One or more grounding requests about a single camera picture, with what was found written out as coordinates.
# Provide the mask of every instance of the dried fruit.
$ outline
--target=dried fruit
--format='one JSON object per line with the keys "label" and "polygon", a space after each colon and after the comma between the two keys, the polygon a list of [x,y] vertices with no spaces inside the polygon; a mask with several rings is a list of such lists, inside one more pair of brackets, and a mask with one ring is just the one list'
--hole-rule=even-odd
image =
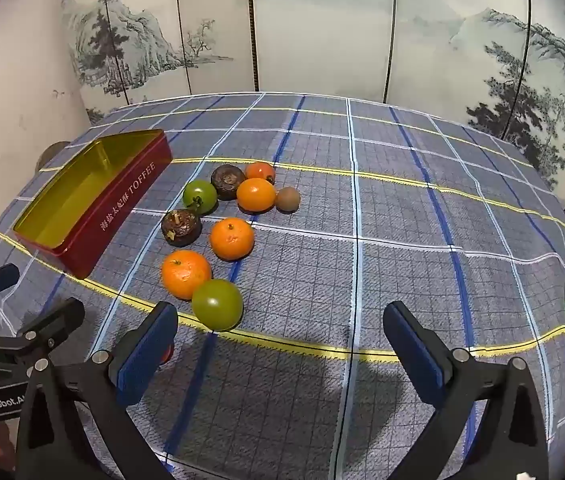
{"label": "dried fruit", "polygon": [[160,229],[166,242],[174,247],[193,243],[202,232],[200,218],[188,209],[169,211],[160,222]]}
{"label": "dried fruit", "polygon": [[211,173],[211,184],[216,188],[220,200],[235,200],[238,186],[245,180],[242,170],[231,164],[223,164]]}

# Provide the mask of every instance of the yellow stripe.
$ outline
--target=yellow stripe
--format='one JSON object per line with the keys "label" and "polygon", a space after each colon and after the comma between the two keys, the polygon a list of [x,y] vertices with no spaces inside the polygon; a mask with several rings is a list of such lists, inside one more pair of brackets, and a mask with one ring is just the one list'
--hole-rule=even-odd
{"label": "yellow stripe", "polygon": [[546,332],[544,335],[540,336],[539,339],[530,339],[529,341],[524,341],[522,343],[513,343],[510,345],[502,345],[502,346],[485,346],[485,347],[477,347],[471,350],[471,353],[476,357],[492,357],[496,355],[508,355],[508,354],[515,354],[518,352],[524,352],[526,350],[530,350],[535,348],[538,342],[545,342],[554,337],[559,336],[560,334],[565,334],[565,325],[560,325],[555,327],[554,329]]}
{"label": "yellow stripe", "polygon": [[[221,162],[223,164],[250,164],[251,162],[266,162],[266,160],[260,160],[257,158],[223,158],[223,157],[210,157],[207,159],[203,158],[175,158],[172,160],[173,164],[178,164],[180,162],[200,162],[202,160],[206,160],[207,162]],[[277,168],[286,168],[287,170],[298,170],[298,171],[313,171],[316,173],[328,173],[328,174],[335,174],[335,175],[347,175],[350,176],[353,174],[350,170],[334,170],[332,168],[318,168],[315,166],[300,166],[298,164],[288,164],[286,162],[276,162],[274,164]],[[506,202],[499,202],[498,200],[492,200],[490,198],[485,198],[484,200],[482,197],[478,195],[474,195],[471,193],[467,193],[465,191],[460,191],[459,189],[454,189],[453,187],[443,187],[438,186],[437,184],[427,184],[426,182],[421,182],[419,180],[411,180],[409,178],[403,178],[400,176],[392,176],[392,175],[383,175],[378,173],[367,173],[365,171],[358,171],[356,173],[358,176],[362,176],[365,178],[373,178],[375,180],[382,180],[385,182],[395,182],[396,184],[405,184],[405,186],[416,186],[416,187],[430,187],[432,189],[437,189],[441,193],[453,193],[460,196],[464,196],[466,198],[470,198],[471,200],[477,200],[478,202],[486,202],[491,205],[495,205],[498,207],[504,207],[510,209],[511,211],[515,211],[518,213],[528,213],[532,215],[537,215],[540,218],[545,218],[547,220],[552,220],[553,222],[558,222],[560,225],[565,227],[565,223],[555,218],[553,216],[547,216],[539,213],[538,211],[534,211],[533,209],[523,209],[520,207],[515,207],[514,205],[507,204]]]}
{"label": "yellow stripe", "polygon": [[[113,124],[122,123],[126,121],[135,121],[137,119],[147,119],[153,117],[165,117],[168,115],[179,115],[179,114],[190,114],[193,112],[226,112],[226,111],[245,111],[247,108],[194,108],[192,110],[179,110],[176,112],[167,112],[164,114],[153,114],[153,115],[143,115],[140,117],[129,117],[125,119],[120,119],[114,121],[113,123],[106,123],[106,124],[99,124],[98,126],[93,126],[93,128],[104,128],[105,126],[112,126]],[[262,111],[278,111],[278,112],[302,112],[302,113],[309,113],[309,114],[320,114],[320,115],[331,115],[331,116],[338,116],[338,117],[347,117],[347,114],[340,113],[340,112],[325,112],[324,110],[297,110],[297,108],[285,108],[285,107],[255,107],[252,110],[262,110]],[[419,132],[426,132],[428,134],[434,134],[440,137],[448,137],[449,139],[457,140],[458,142],[464,142],[465,144],[469,144],[470,146],[476,146],[486,150],[487,152],[494,153],[496,155],[503,156],[505,158],[509,158],[506,154],[499,152],[498,150],[493,150],[491,148],[487,148],[481,144],[476,144],[475,142],[471,142],[470,140],[460,139],[459,137],[450,136],[447,134],[441,134],[440,132],[436,132],[434,130],[427,130],[425,128],[420,128],[418,126],[411,126],[410,124],[403,124],[403,123],[396,123],[394,121],[388,121],[386,119],[376,119],[373,117],[362,117],[357,115],[351,116],[354,119],[363,119],[367,121],[375,121],[377,123],[384,123],[384,124],[393,124],[393,126],[404,126],[405,128],[410,128],[412,130],[418,130]],[[518,164],[522,164],[523,166],[527,166],[528,168],[533,168],[533,166],[527,162],[522,162],[521,160],[515,159],[515,162]]]}
{"label": "yellow stripe", "polygon": [[93,128],[104,128],[105,126],[112,126],[113,124],[126,123],[128,121],[135,121],[137,119],[150,119],[153,117],[166,117],[168,115],[179,115],[179,114],[191,114],[194,112],[231,112],[231,111],[245,111],[246,108],[192,108],[191,110],[179,110],[176,112],[165,112],[164,114],[153,114],[153,115],[142,115],[140,117],[128,117],[125,119],[118,119],[113,123],[98,124],[98,126],[92,126]]}
{"label": "yellow stripe", "polygon": [[[13,247],[17,248],[19,251],[22,251],[29,256],[32,254],[25,248],[22,244],[18,243],[17,241],[11,239],[10,237],[2,234],[0,232],[0,239],[4,240],[8,244],[12,245]],[[44,265],[48,269],[54,270],[59,274],[63,274],[67,276],[70,280],[80,283],[84,287],[88,288],[89,290],[93,290],[95,292],[99,292],[100,294],[108,297],[108,298],[116,298],[129,306],[137,308],[138,310],[142,310],[144,312],[150,312],[155,304],[150,303],[150,301],[141,300],[140,298],[135,298],[130,294],[125,292],[121,292],[118,295],[118,291],[112,289],[109,286],[102,285],[102,283],[95,282],[90,279],[79,280],[75,276],[71,274],[67,274],[62,270],[48,264],[47,262],[35,258],[32,256],[34,260],[38,263]],[[179,324],[183,324],[186,326],[190,326],[196,330],[202,330],[208,332],[207,329],[195,316],[191,314],[187,314],[185,312],[178,312],[178,322]],[[560,325],[553,330],[550,330],[543,336],[539,338],[539,340],[529,340],[524,341],[521,343],[514,343],[509,345],[502,345],[502,346],[491,346],[491,347],[477,347],[471,349],[472,355],[476,357],[491,357],[496,355],[508,355],[508,354],[515,354],[525,350],[529,350],[535,348],[538,345],[538,341],[544,342],[554,337],[557,337],[560,334],[565,334],[565,325]],[[320,343],[309,343],[306,341],[300,341],[285,337],[278,337],[273,335],[266,335],[261,334],[258,332],[249,332],[246,330],[231,330],[230,332],[221,332],[218,334],[220,337],[235,341],[238,343],[249,344],[253,346],[258,346],[260,348],[268,348],[271,350],[282,351],[282,352],[293,352],[297,354],[313,356],[318,358],[328,358],[328,359],[341,359],[345,360],[349,357],[349,349],[346,348],[338,348],[335,346],[323,345]],[[355,352],[358,358],[362,361],[368,362],[376,362],[376,363],[397,363],[399,360],[395,355],[395,352],[390,350],[382,350],[382,349],[360,349],[359,351]]]}

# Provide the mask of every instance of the red tin box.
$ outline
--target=red tin box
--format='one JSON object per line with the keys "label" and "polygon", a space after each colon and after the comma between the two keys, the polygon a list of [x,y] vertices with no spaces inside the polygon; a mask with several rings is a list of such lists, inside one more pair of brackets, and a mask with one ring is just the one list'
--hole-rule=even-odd
{"label": "red tin box", "polygon": [[34,254],[86,278],[172,154],[162,130],[90,142],[38,193],[14,226]]}

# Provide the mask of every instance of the table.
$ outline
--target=table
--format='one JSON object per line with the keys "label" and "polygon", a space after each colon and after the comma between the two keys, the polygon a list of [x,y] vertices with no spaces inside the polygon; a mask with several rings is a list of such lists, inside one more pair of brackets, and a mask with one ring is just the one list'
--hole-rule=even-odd
{"label": "table", "polygon": [[[20,212],[85,144],[148,128],[165,130],[173,163],[88,279],[15,241]],[[158,225],[187,181],[252,160],[274,163],[276,185],[296,187],[302,203],[293,215],[250,217],[221,202],[203,219],[191,248],[215,277],[233,276],[245,300],[238,329],[215,335],[162,287],[172,248]],[[234,264],[207,241],[228,216],[256,232],[252,254]],[[565,469],[565,214],[514,146],[468,126],[361,100],[269,92],[120,108],[42,168],[2,214],[6,262],[21,281],[0,294],[0,335],[61,298],[85,303],[85,323],[51,354],[59,364],[110,348],[156,302],[175,304],[174,357],[128,411],[178,478],[386,478],[432,413],[382,332],[392,300],[450,348],[526,359],[552,475]],[[483,409],[476,404],[447,473],[460,466]],[[89,432],[97,441],[93,424]]]}

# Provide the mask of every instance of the persimmon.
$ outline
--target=persimmon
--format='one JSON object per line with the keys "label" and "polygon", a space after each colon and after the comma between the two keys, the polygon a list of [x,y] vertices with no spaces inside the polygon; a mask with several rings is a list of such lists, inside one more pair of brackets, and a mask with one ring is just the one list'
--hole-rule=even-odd
{"label": "persimmon", "polygon": [[252,162],[246,167],[245,175],[247,178],[264,178],[270,184],[276,182],[276,170],[266,162]]}
{"label": "persimmon", "polygon": [[195,251],[175,251],[165,258],[162,265],[163,285],[181,300],[189,301],[194,291],[210,279],[210,264]]}
{"label": "persimmon", "polygon": [[217,257],[238,260],[253,248],[254,229],[242,218],[225,218],[211,228],[209,243]]}
{"label": "persimmon", "polygon": [[276,202],[275,187],[264,178],[248,178],[240,184],[236,196],[241,208],[254,213],[265,211]]}

